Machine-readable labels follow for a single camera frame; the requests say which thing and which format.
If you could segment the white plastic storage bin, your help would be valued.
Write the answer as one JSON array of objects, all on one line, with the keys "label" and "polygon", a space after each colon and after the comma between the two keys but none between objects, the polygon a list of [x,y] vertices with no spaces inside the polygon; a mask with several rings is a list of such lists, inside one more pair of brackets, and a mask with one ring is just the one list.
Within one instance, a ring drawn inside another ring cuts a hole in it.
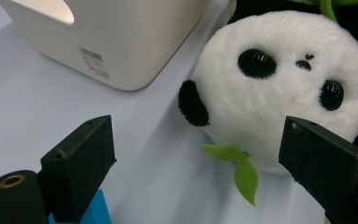
[{"label": "white plastic storage bin", "polygon": [[150,83],[212,0],[0,0],[42,54],[110,87]]}]

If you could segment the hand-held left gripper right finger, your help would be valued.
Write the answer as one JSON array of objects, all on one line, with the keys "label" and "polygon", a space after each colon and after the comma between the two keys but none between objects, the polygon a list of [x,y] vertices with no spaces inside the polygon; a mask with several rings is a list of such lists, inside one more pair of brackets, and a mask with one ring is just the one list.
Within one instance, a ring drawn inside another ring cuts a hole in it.
[{"label": "hand-held left gripper right finger", "polygon": [[358,146],[317,123],[288,117],[279,163],[332,224],[358,224]]}]

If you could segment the panda plush toy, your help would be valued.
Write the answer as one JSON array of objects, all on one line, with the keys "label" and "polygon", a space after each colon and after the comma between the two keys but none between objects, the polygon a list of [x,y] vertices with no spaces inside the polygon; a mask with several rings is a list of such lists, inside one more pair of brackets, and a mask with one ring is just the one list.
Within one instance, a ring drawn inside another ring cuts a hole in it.
[{"label": "panda plush toy", "polygon": [[225,25],[178,93],[188,123],[234,161],[234,183],[255,203],[259,171],[279,163],[284,122],[321,124],[358,146],[358,0],[228,0]]}]

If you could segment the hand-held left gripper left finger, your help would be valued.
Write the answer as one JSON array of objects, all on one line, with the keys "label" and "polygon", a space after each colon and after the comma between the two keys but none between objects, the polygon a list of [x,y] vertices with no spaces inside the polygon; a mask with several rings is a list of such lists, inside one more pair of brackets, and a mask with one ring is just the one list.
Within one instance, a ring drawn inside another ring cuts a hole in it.
[{"label": "hand-held left gripper left finger", "polygon": [[115,162],[109,115],[83,122],[42,157],[40,184],[54,219],[80,222]]}]

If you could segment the blue wet wipes pack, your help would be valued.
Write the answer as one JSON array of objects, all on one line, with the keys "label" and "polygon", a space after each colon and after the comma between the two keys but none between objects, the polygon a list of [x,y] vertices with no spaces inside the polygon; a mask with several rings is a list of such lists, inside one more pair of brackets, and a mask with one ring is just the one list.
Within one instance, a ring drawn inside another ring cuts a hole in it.
[{"label": "blue wet wipes pack", "polygon": [[48,223],[49,224],[113,224],[111,217],[109,215],[108,206],[104,198],[103,191],[101,189],[99,189],[95,193],[84,216],[81,218],[81,220],[78,223],[57,222],[52,214],[48,216]]}]

